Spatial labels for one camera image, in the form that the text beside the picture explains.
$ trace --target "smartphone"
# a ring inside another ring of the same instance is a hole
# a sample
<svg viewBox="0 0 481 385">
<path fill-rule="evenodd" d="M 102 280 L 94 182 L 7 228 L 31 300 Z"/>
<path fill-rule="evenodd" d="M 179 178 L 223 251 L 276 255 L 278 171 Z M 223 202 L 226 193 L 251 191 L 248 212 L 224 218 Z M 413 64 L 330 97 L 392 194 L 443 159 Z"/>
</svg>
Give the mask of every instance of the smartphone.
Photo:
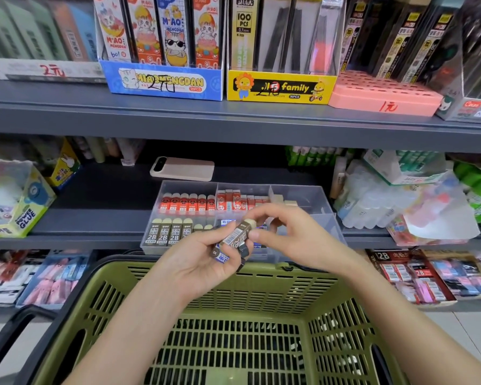
<svg viewBox="0 0 481 385">
<path fill-rule="evenodd" d="M 212 174 L 214 174 L 214 163 L 212 161 L 159 156 L 151 167 L 150 174 L 152 177 L 175 178 L 177 180 L 211 181 Z"/>
</svg>

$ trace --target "person's left hand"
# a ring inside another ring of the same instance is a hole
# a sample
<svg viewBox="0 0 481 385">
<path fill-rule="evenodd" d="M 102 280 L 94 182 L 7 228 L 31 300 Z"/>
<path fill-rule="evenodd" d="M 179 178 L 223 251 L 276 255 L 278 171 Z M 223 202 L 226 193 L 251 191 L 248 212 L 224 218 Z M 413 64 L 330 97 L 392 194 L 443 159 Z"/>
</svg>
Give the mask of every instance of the person's left hand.
<svg viewBox="0 0 481 385">
<path fill-rule="evenodd" d="M 210 256 L 212 247 L 230 235 L 236 226 L 236 222 L 231 221 L 218 229 L 192 233 L 167 250 L 148 276 L 171 284 L 182 304 L 187 305 L 237 271 L 241 264 L 237 249 L 221 246 L 221 252 L 230 257 L 225 263 Z M 253 242 L 246 240 L 246 245 L 251 254 Z"/>
</svg>

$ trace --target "green shopping basket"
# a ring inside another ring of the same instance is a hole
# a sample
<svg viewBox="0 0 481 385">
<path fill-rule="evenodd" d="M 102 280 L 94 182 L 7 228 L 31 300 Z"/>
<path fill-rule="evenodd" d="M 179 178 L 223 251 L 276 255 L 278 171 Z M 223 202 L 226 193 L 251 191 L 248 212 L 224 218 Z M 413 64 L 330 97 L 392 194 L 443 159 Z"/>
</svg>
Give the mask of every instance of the green shopping basket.
<svg viewBox="0 0 481 385">
<path fill-rule="evenodd" d="M 15 385 L 59 385 L 157 257 L 112 256 L 92 266 L 39 341 Z M 0 333 L 0 361 L 35 315 Z M 191 302 L 144 384 L 386 385 L 403 372 L 347 285 L 295 264 L 248 262 Z"/>
</svg>

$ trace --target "cartoon cat with sunglasses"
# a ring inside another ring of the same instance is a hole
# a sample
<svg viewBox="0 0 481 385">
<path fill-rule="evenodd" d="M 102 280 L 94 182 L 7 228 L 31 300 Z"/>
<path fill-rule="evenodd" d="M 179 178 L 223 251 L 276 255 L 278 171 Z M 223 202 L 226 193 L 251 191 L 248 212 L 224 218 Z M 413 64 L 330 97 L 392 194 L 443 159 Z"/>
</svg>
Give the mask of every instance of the cartoon cat with sunglasses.
<svg viewBox="0 0 481 385">
<path fill-rule="evenodd" d="M 183 31 L 178 33 L 166 30 L 166 60 L 171 66 L 186 66 L 187 52 L 185 46 L 185 34 Z"/>
</svg>

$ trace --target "tile floor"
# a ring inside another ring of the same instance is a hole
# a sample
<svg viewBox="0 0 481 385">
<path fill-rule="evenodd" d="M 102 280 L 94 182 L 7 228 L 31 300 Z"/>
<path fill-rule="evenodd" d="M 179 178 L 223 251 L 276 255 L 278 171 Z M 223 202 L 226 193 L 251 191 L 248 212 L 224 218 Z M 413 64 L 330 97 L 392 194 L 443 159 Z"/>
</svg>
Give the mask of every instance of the tile floor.
<svg viewBox="0 0 481 385">
<path fill-rule="evenodd" d="M 481 312 L 427 312 L 465 349 L 481 360 Z M 0 365 L 0 385 L 12 384 L 30 351 L 48 328 L 48 323 L 29 324 Z"/>
</svg>

